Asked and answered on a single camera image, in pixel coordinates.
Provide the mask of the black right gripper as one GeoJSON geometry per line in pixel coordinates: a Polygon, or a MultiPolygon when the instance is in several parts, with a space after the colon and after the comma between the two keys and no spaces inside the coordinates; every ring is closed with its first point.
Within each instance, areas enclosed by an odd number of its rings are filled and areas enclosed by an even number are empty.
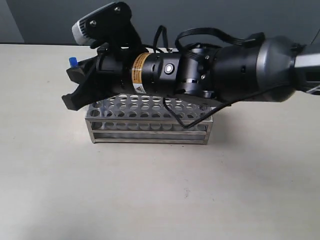
{"type": "Polygon", "coordinates": [[[147,48],[123,48],[117,55],[107,44],[97,49],[97,56],[71,66],[66,73],[78,84],[72,93],[63,95],[68,110],[119,94],[171,98],[176,94],[181,54],[149,52],[147,48]]]}

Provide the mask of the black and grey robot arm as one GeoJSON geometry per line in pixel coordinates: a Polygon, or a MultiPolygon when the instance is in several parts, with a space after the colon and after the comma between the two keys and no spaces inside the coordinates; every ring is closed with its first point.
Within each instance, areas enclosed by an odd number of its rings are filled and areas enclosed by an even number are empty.
{"type": "Polygon", "coordinates": [[[119,94],[180,99],[216,107],[236,101],[283,102],[294,92],[320,93],[320,47],[278,36],[251,46],[190,47],[186,52],[99,48],[70,67],[78,84],[62,100],[77,111],[119,94]]]}

